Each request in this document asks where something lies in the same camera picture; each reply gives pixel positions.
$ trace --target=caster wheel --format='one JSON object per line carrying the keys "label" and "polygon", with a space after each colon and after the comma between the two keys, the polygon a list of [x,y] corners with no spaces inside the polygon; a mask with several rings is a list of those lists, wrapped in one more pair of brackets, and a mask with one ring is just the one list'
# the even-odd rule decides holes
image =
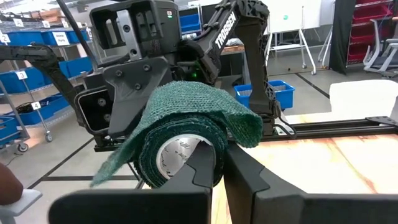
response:
{"label": "caster wheel", "polygon": [[46,140],[47,142],[52,142],[52,135],[51,135],[51,134],[46,134],[46,135],[45,135],[45,140]]}
{"label": "caster wheel", "polygon": [[26,143],[21,143],[17,146],[17,150],[20,152],[26,152],[29,149],[29,146]]}

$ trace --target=shelf label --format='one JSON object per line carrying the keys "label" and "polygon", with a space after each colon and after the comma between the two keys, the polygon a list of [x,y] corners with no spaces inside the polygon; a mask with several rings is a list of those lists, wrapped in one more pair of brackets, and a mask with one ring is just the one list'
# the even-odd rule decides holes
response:
{"label": "shelf label", "polygon": [[67,33],[65,32],[52,32],[54,35],[55,41],[57,42],[58,46],[69,45],[69,40],[67,37]]}
{"label": "shelf label", "polygon": [[87,32],[88,37],[90,38],[90,40],[92,40],[93,39],[93,34],[91,33],[91,29],[87,27],[86,28],[86,32]]}
{"label": "shelf label", "polygon": [[10,43],[10,42],[11,42],[11,40],[10,40],[10,38],[8,37],[7,34],[2,34],[2,33],[0,33],[0,36],[1,36],[1,42],[3,42],[3,43]]}
{"label": "shelf label", "polygon": [[42,107],[42,105],[40,105],[40,102],[34,102],[34,103],[31,103],[30,105],[32,105],[33,110],[37,110]]}
{"label": "shelf label", "polygon": [[42,21],[44,28],[50,28],[50,23],[48,21]]}
{"label": "shelf label", "polygon": [[17,74],[19,80],[23,80],[23,79],[27,78],[25,71],[19,71],[19,72],[16,72],[16,74]]}
{"label": "shelf label", "polygon": [[18,26],[18,27],[23,27],[24,26],[24,23],[22,22],[22,19],[14,19],[14,23],[15,23],[15,26]]}
{"label": "shelf label", "polygon": [[63,28],[69,28],[69,24],[67,21],[62,21]]}

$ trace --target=white board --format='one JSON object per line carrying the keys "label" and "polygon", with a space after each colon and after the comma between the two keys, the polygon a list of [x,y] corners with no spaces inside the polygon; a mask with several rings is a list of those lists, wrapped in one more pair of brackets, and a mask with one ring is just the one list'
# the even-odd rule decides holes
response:
{"label": "white board", "polygon": [[322,1],[323,0],[304,0],[303,29],[320,27]]}
{"label": "white board", "polygon": [[264,34],[303,28],[303,2],[301,0],[262,0],[262,2],[268,6],[269,10],[268,26]]}
{"label": "white board", "polygon": [[320,25],[333,25],[333,15],[335,13],[335,0],[322,0]]}

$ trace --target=white label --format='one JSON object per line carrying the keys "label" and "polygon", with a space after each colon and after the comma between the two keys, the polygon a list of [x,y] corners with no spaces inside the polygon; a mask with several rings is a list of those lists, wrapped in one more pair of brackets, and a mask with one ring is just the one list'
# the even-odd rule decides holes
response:
{"label": "white label", "polygon": [[14,19],[14,23],[15,23],[15,26],[18,26],[18,27],[23,27],[24,26],[24,23],[22,22],[22,19]]}
{"label": "white label", "polygon": [[48,21],[43,21],[44,28],[50,28],[50,23]]}
{"label": "white label", "polygon": [[25,71],[19,71],[19,72],[16,72],[16,74],[17,74],[19,80],[23,80],[23,79],[27,78]]}
{"label": "white label", "polygon": [[32,105],[33,110],[37,110],[42,107],[42,105],[40,105],[40,102],[34,102],[34,103],[31,103],[30,105]]}
{"label": "white label", "polygon": [[1,42],[3,42],[3,43],[10,43],[11,42],[11,40],[8,37],[7,34],[0,34],[0,35],[1,35]]}
{"label": "white label", "polygon": [[218,34],[215,44],[219,49],[224,45],[226,39],[228,38],[229,32],[231,31],[232,27],[236,22],[235,13],[231,12],[227,21],[225,22],[221,32]]}
{"label": "white label", "polygon": [[58,46],[69,45],[69,40],[67,37],[67,33],[65,32],[52,32],[54,35],[55,41],[57,42]]}
{"label": "white label", "polygon": [[62,25],[64,28],[69,28],[69,24],[67,21],[62,21]]}
{"label": "white label", "polygon": [[93,34],[91,33],[91,29],[87,27],[86,31],[87,31],[88,37],[90,38],[90,40],[92,40],[93,39]]}

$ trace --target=green cloth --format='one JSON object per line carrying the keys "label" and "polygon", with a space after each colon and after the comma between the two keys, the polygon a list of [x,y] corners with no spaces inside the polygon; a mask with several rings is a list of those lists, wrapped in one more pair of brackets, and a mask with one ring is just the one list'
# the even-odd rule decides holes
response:
{"label": "green cloth", "polygon": [[154,90],[140,123],[94,176],[91,186],[101,184],[130,158],[151,187],[167,179],[156,166],[161,145],[179,134],[197,134],[209,140],[216,152],[215,185],[222,178],[227,130],[243,147],[255,147],[262,138],[260,116],[237,102],[229,93],[198,82],[172,82]]}

